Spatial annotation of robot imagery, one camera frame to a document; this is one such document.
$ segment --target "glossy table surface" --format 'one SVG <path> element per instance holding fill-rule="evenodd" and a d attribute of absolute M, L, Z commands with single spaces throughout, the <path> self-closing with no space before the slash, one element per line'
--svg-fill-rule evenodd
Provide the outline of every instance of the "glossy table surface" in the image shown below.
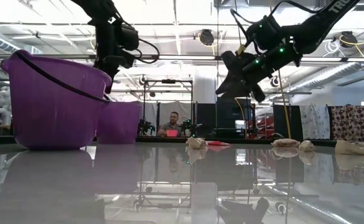
<path fill-rule="evenodd" d="M 185 147 L 0 145 L 0 223 L 364 224 L 364 156 Z"/>

